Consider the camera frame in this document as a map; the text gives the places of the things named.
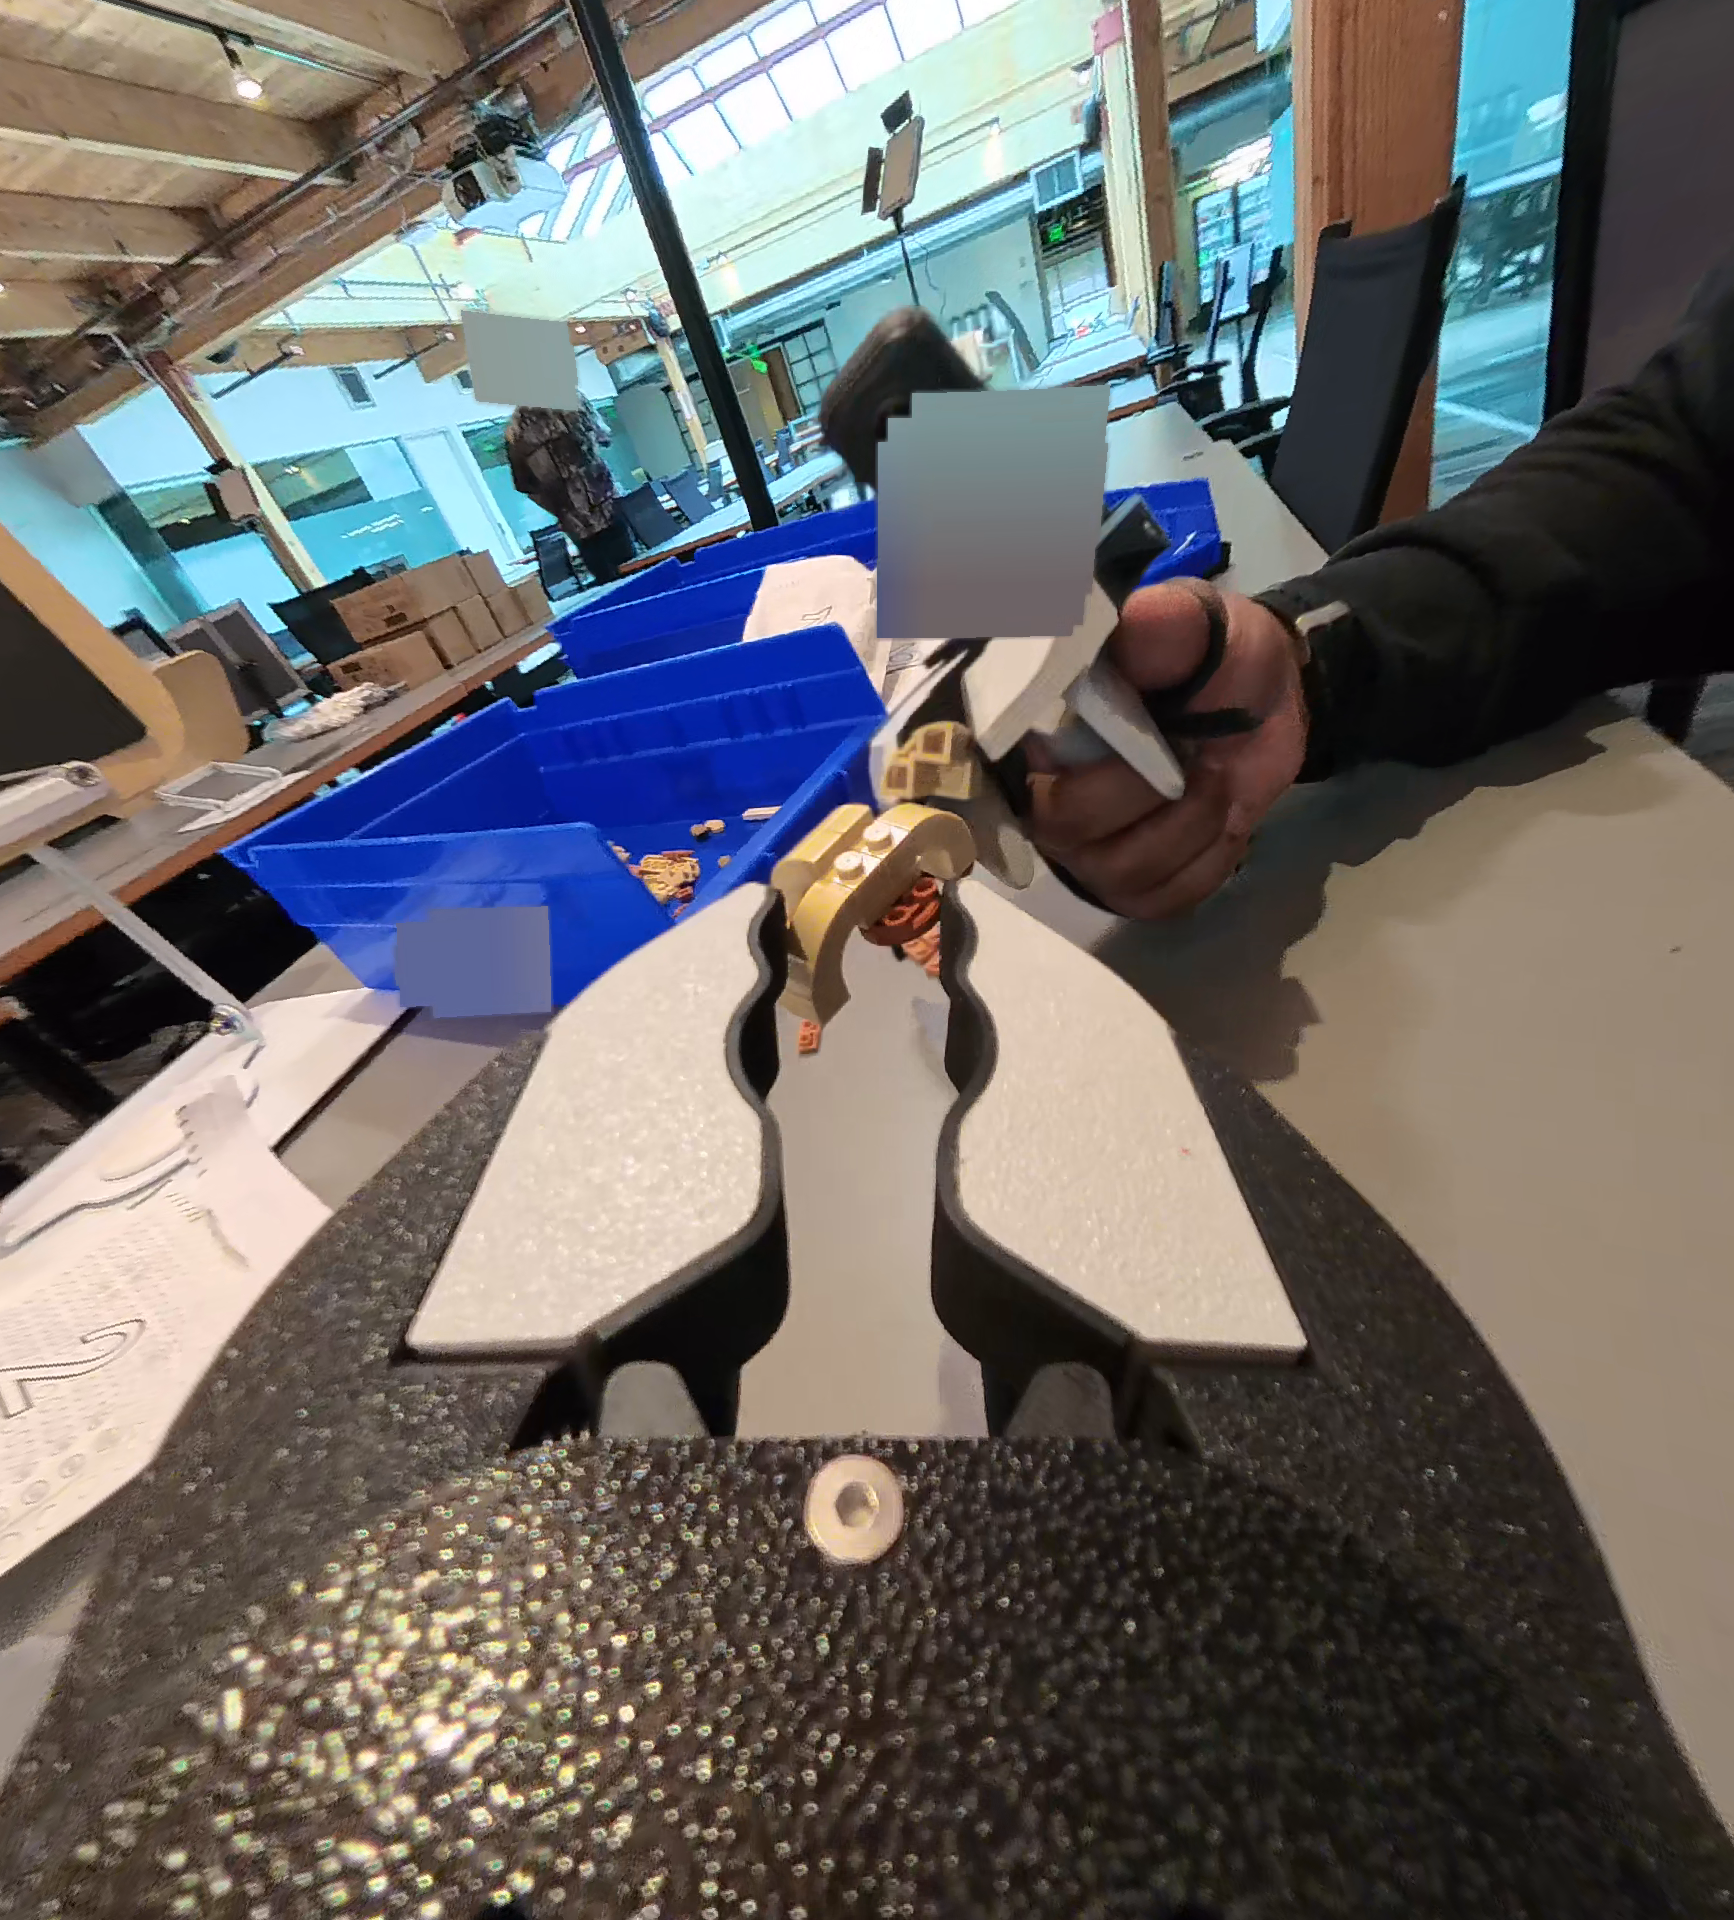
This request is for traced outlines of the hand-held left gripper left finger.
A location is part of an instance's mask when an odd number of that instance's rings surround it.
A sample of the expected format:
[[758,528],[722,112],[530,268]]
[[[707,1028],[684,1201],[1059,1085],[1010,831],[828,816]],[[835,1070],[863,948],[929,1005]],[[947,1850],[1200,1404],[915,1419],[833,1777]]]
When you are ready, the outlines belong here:
[[430,1364],[540,1363],[598,1404],[672,1370],[736,1432],[789,1307],[784,900],[744,882],[558,1013],[407,1328]]

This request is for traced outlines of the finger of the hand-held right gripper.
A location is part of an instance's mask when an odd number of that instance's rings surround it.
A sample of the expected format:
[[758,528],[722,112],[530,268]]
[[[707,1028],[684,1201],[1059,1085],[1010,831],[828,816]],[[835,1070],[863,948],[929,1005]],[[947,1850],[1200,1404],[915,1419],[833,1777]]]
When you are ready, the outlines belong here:
[[981,756],[1003,761],[1029,735],[1054,732],[1072,689],[1095,668],[1119,623],[1115,601],[1093,582],[1070,633],[987,641],[961,679],[967,727]]
[[895,671],[886,691],[886,719],[872,738],[877,753],[896,753],[934,724],[967,724],[967,644],[929,641],[912,644],[912,661]]

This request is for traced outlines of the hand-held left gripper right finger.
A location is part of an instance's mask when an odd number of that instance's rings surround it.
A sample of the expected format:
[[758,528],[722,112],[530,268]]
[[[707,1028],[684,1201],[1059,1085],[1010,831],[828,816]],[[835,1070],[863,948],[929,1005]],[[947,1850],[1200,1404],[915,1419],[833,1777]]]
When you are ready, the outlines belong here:
[[1157,1370],[1301,1366],[1310,1340],[1168,1021],[1003,897],[943,919],[952,1085],[934,1308],[1004,1415],[1054,1366],[1129,1420]]

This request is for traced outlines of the tan curved toy brick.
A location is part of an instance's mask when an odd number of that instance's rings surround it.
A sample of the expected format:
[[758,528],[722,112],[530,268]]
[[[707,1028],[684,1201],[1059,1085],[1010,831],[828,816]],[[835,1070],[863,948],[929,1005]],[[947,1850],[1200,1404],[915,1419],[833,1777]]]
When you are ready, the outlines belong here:
[[881,804],[969,804],[983,786],[978,740],[965,723],[917,727],[889,749],[877,791]]

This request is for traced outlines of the tan brick assembly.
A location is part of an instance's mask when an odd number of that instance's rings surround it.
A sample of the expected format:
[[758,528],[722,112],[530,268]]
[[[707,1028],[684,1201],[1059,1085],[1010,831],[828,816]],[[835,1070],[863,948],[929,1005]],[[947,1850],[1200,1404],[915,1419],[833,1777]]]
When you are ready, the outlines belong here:
[[784,1010],[831,1025],[848,1000],[848,941],[881,925],[921,880],[952,882],[975,866],[975,831],[954,813],[917,803],[831,813],[772,868],[787,908]]

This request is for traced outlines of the person's right forearm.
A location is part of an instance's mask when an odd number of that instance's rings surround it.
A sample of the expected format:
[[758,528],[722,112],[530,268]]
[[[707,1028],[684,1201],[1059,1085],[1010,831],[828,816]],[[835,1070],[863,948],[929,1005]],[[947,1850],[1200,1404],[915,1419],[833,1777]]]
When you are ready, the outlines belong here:
[[1266,589],[1308,641],[1298,778],[1446,767],[1583,700],[1734,673],[1734,251],[1626,381],[1440,509]]

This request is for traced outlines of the wood edged grey desk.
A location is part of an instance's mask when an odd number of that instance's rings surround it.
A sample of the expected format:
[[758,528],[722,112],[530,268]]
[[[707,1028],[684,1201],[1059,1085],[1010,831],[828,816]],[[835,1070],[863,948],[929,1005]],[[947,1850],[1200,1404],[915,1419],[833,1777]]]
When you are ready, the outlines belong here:
[[[239,839],[310,803],[363,763],[457,715],[473,694],[548,649],[550,639],[550,626],[539,624],[430,683],[392,696],[344,729],[260,749],[251,759],[252,764],[277,767],[279,781],[220,824],[187,828],[178,808],[152,803],[131,820],[94,828],[65,854],[112,900],[140,900],[226,852]],[[35,859],[20,856],[2,865],[0,994],[43,958],[86,934],[97,921],[97,908]]]

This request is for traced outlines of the person's right hand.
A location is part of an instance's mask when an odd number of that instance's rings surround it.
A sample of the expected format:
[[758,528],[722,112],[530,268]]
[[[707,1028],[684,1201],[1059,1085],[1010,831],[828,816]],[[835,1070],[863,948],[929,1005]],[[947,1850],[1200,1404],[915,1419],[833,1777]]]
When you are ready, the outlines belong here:
[[1210,900],[1306,763],[1308,647],[1258,601],[1199,580],[1137,589],[1108,656],[1137,693],[1176,691],[1202,668],[1216,626],[1223,663],[1195,709],[1239,709],[1254,729],[1200,745],[1178,799],[1119,759],[1060,767],[1042,738],[1026,745],[1037,852],[1072,893],[1123,921],[1168,921]]

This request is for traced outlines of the black mesh office chair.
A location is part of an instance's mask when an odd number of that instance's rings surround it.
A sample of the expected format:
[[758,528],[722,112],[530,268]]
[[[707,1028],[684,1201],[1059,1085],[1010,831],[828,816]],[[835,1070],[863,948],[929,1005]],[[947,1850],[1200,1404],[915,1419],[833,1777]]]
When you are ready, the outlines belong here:
[[1263,475],[1331,555],[1380,518],[1434,360],[1467,201],[1457,176],[1414,222],[1322,231],[1287,419]]

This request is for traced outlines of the pile of toy bricks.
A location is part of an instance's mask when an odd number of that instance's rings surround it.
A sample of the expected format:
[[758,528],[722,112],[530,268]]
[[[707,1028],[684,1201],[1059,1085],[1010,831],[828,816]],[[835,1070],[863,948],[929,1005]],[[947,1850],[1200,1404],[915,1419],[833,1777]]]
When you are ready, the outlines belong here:
[[707,900],[718,882],[735,882],[746,854],[780,811],[772,804],[604,833],[614,859],[663,908],[678,917]]

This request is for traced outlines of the light panel on stand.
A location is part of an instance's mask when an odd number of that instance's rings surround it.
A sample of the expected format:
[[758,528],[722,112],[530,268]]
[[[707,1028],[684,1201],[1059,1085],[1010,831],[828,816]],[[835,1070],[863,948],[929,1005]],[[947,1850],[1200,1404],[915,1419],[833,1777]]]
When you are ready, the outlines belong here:
[[915,109],[912,92],[904,90],[883,109],[881,129],[885,143],[871,146],[865,157],[861,212],[893,228],[908,300],[919,307],[923,297],[907,238],[907,212],[921,185],[926,123]]

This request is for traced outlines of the black pole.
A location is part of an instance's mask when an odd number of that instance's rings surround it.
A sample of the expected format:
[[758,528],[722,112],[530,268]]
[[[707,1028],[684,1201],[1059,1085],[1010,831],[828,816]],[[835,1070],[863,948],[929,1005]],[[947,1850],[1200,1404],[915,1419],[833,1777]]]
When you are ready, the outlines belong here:
[[769,476],[741,409],[726,352],[717,338],[687,237],[657,163],[641,95],[627,67],[614,23],[602,2],[570,2],[569,9],[614,133],[614,148],[654,249],[665,288],[672,299],[713,419],[720,430],[750,528],[757,532],[772,531],[780,522],[780,511],[771,495]]

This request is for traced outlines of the crumpled printed paper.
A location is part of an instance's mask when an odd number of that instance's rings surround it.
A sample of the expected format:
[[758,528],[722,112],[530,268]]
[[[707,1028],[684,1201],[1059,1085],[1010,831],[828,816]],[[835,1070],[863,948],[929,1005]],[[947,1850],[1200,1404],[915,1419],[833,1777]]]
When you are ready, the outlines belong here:
[[344,732],[409,693],[407,685],[363,683],[312,700],[301,715],[281,719],[267,732],[270,746],[304,745]]

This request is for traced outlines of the small white tray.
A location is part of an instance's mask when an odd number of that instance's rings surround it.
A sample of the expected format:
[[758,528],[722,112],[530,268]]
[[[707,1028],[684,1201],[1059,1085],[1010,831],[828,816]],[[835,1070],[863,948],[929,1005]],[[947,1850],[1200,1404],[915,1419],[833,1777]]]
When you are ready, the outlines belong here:
[[162,784],[155,799],[187,816],[185,833],[196,833],[205,823],[233,818],[269,800],[285,781],[275,767],[210,763]]

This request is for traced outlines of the ceiling projector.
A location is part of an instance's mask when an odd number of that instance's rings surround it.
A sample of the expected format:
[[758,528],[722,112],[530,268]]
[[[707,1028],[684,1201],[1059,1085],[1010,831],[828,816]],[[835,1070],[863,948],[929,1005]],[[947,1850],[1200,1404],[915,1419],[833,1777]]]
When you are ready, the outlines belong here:
[[448,157],[440,203],[450,220],[468,225],[470,216],[518,198],[524,186],[524,167],[515,151],[461,148]]

